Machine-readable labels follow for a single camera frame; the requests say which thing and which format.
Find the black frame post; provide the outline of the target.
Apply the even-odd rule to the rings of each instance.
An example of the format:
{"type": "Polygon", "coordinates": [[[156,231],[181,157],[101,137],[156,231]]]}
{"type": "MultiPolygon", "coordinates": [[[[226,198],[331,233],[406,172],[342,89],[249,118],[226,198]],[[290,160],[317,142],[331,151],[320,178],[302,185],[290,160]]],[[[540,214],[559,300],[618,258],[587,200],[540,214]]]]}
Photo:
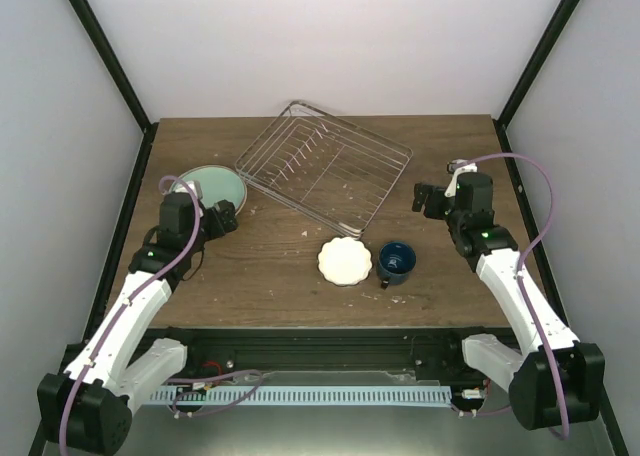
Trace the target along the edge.
{"type": "Polygon", "coordinates": [[[138,127],[148,133],[152,123],[127,77],[88,0],[67,0],[111,76],[138,127]]]}
{"type": "Polygon", "coordinates": [[[557,4],[497,118],[497,123],[500,127],[508,127],[513,120],[580,1],[581,0],[560,0],[557,4]]]}

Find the black aluminium frame rail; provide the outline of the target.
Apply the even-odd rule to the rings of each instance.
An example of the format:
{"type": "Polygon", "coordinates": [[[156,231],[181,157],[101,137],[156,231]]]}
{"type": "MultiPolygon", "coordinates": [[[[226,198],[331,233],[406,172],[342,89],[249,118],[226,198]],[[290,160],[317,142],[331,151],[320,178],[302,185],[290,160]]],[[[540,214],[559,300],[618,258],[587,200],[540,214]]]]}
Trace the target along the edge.
{"type": "Polygon", "coordinates": [[[464,374],[462,341],[491,334],[518,350],[506,327],[398,328],[154,328],[146,331],[128,363],[161,338],[188,349],[184,376],[209,362],[225,371],[418,371],[431,378],[464,374]]]}

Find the white scalloped bowl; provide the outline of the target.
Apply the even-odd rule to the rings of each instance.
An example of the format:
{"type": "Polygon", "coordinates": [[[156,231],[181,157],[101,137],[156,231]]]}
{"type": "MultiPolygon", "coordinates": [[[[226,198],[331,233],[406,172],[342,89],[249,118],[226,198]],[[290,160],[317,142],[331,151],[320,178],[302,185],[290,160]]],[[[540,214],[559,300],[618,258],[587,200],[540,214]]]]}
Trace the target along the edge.
{"type": "Polygon", "coordinates": [[[324,279],[336,286],[355,286],[364,281],[373,267],[370,251],[359,240],[335,237],[323,244],[317,266],[324,279]]]}

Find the dark blue mug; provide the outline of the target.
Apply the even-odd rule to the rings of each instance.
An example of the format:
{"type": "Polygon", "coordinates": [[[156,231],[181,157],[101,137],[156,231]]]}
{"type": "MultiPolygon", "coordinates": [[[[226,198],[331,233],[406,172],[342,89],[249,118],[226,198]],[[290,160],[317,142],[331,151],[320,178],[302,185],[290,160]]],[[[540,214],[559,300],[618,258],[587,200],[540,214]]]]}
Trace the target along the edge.
{"type": "Polygon", "coordinates": [[[379,251],[376,274],[380,287],[404,284],[414,270],[417,262],[416,254],[411,246],[400,241],[386,243],[379,251]]]}

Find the left black frame post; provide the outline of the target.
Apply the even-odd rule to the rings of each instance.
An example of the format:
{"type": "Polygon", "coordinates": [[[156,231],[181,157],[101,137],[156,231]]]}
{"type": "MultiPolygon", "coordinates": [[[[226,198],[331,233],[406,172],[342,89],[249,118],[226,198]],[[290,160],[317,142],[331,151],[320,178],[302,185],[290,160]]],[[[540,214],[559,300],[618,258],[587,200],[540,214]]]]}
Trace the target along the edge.
{"type": "Polygon", "coordinates": [[[152,123],[127,77],[88,0],[67,0],[111,76],[138,127],[148,133],[152,123]]]}

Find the right black frame post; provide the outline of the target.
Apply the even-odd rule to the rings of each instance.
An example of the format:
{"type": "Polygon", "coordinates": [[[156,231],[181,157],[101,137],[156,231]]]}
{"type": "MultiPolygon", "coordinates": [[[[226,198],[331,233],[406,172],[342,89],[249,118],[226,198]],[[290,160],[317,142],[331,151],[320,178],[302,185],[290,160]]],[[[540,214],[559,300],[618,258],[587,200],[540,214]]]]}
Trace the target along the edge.
{"type": "Polygon", "coordinates": [[[500,127],[508,127],[513,120],[580,1],[581,0],[560,0],[557,4],[497,118],[497,123],[500,127]]]}

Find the metal wire dish rack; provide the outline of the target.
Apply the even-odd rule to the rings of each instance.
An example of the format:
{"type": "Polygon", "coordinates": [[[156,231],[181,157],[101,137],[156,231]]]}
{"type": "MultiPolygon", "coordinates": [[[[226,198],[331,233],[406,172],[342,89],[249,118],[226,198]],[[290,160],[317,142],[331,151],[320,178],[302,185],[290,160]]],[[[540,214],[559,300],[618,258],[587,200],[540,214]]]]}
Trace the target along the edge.
{"type": "Polygon", "coordinates": [[[235,162],[249,186],[359,239],[413,153],[304,101],[289,103],[235,162]]]}

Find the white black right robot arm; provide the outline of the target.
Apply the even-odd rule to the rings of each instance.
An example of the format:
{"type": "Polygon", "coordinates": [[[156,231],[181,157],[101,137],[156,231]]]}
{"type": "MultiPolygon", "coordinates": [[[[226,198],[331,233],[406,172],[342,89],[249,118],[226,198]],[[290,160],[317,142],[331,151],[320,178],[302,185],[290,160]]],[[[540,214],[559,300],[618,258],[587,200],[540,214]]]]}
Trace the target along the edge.
{"type": "Polygon", "coordinates": [[[445,352],[447,372],[458,379],[483,373],[507,392],[514,416],[528,430],[595,420],[604,355],[560,319],[511,233],[496,224],[492,178],[463,171],[446,187],[417,183],[412,209],[446,223],[456,251],[492,293],[518,343],[511,349],[490,334],[469,336],[445,352]]]}

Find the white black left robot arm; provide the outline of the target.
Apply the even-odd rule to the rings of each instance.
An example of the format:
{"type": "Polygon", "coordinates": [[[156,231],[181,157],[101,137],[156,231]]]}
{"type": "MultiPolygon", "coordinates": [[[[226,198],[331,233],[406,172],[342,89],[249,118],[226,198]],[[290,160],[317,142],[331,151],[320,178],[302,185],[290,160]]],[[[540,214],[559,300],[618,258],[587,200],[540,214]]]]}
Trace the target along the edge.
{"type": "Polygon", "coordinates": [[[121,292],[76,358],[37,388],[43,431],[61,451],[70,448],[114,455],[139,408],[170,376],[196,378],[203,353],[160,338],[133,356],[149,324],[190,271],[207,242],[238,227],[227,200],[205,206],[185,191],[164,196],[159,221],[134,253],[121,292]]]}

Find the light green round plate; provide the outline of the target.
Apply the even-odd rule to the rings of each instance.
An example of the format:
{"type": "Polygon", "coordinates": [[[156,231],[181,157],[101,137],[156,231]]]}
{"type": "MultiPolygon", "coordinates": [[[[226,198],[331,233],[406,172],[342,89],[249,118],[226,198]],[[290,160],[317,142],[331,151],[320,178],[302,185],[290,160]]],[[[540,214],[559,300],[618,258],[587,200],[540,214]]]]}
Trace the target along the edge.
{"type": "Polygon", "coordinates": [[[198,181],[202,190],[200,215],[204,210],[212,207],[220,200],[232,202],[238,215],[247,199],[247,187],[244,181],[230,168],[219,165],[204,165],[193,168],[179,179],[186,181],[198,181]]]}

